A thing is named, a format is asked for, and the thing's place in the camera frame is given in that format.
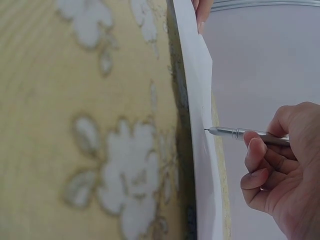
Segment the pen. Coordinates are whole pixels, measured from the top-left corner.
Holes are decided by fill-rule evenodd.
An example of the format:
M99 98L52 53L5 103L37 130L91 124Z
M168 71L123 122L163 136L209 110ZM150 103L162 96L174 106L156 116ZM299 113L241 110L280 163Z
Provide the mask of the pen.
M212 135L228 136L228 137L231 137L232 139L241 140L241 141L244 140L245 132L252 131L252 132L256 132L261 137L261 139L265 144L290 147L289 137L276 137L264 131L255 131L255 130L249 130L249 129L243 129L243 128L228 128L228 127L219 127L219 126L210 127L209 129L206 128L204 130L209 131Z

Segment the fingernail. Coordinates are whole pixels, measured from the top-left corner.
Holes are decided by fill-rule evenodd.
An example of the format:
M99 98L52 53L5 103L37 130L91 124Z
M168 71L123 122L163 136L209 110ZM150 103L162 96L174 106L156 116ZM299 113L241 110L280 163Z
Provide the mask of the fingernail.
M198 24L198 33L202 35L204 33L204 30L205 30L205 23L202 21Z
M258 177L263 172L263 170L265 170L265 168L254 171L253 173L251 173L251 177L253 178Z

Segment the white paper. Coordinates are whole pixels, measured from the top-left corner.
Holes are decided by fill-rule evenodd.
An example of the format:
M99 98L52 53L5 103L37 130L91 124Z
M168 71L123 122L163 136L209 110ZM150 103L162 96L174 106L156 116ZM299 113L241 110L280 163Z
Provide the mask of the white paper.
M212 127L212 59L198 34L191 0L173 0L188 93L196 191L197 237L223 239L223 202Z

